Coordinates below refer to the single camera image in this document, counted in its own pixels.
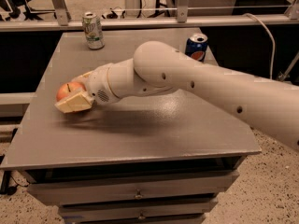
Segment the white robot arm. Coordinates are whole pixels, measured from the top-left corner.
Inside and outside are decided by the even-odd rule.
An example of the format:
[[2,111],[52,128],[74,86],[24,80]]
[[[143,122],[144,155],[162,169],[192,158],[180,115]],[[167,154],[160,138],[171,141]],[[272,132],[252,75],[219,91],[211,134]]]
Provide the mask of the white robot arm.
[[188,91],[293,149],[299,148],[299,89],[268,78],[198,62],[159,41],[131,59],[73,78],[57,92],[63,113],[110,105],[129,96]]

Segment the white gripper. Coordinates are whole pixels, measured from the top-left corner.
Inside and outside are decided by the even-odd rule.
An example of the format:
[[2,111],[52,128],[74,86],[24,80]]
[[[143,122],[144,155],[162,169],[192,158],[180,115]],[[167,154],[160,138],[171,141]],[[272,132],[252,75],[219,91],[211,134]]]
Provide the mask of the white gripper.
[[111,63],[74,77],[72,82],[85,85],[87,91],[72,91],[68,96],[57,102],[55,107],[63,113],[73,113],[91,109],[94,100],[99,105],[118,102],[120,99],[113,93],[108,83],[108,70],[110,68]]

